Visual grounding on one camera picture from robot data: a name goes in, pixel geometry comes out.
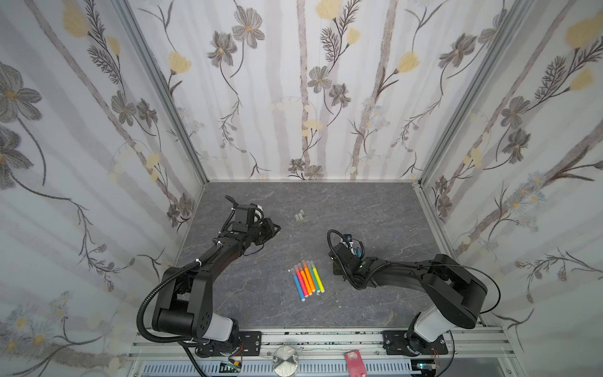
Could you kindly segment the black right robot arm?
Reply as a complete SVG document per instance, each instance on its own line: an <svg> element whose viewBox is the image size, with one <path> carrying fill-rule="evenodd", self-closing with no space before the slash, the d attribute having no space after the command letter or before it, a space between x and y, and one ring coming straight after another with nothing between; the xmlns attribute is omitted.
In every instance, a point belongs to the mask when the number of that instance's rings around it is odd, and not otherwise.
<svg viewBox="0 0 603 377"><path fill-rule="evenodd" d="M392 286L427 294L433 306L417 314L404 335L412 354L435 343L452 328L476 327L488 289L446 254L422 262L391 262L363 259L346 242L329 248L334 274L343 276L358 291Z"/></svg>

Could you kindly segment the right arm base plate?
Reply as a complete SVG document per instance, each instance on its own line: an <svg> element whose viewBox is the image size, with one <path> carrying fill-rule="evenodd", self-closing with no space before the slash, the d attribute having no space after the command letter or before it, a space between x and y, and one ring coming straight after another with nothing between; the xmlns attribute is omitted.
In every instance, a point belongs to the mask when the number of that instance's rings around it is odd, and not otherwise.
<svg viewBox="0 0 603 377"><path fill-rule="evenodd" d="M439 336L434 342L427 342L419 336L406 336L405 330L383 331L383 349L389 356L406 356L415 358L422 355L448 355L448 347L444 341L444 336Z"/></svg>

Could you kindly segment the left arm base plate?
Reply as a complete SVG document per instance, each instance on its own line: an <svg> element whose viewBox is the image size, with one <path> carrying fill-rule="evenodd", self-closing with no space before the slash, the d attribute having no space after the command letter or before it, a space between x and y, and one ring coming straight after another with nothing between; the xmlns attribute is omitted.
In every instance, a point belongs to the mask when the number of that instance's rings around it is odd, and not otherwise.
<svg viewBox="0 0 603 377"><path fill-rule="evenodd" d="M200 358L257 357L261 347L262 333L260 331L239 331L233 334L228 341L210 340L200 347L196 347L195 354Z"/></svg>

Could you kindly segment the lime green marker pen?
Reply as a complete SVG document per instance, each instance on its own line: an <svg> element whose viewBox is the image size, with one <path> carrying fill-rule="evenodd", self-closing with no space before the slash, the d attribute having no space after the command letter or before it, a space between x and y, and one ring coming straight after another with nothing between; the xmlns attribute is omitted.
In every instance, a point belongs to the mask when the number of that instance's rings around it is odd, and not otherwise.
<svg viewBox="0 0 603 377"><path fill-rule="evenodd" d="M315 266L314 261L309 261L308 265L309 265L310 272L312 273L312 278L313 278L314 284L317 288L317 292L325 293L322 280L320 279L320 275L317 271L317 267Z"/></svg>

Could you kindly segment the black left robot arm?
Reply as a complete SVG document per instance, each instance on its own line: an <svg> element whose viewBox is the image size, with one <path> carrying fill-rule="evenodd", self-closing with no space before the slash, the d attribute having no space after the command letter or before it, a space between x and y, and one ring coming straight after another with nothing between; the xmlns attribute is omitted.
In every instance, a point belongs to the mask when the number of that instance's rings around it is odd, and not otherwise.
<svg viewBox="0 0 603 377"><path fill-rule="evenodd" d="M151 327L165 333L162 342L210 340L236 343L236 321L214 313L213 286L218 276L252 245L262 246L280 226L257 204L233 204L231 214L212 246L194 262L169 268L151 299Z"/></svg>

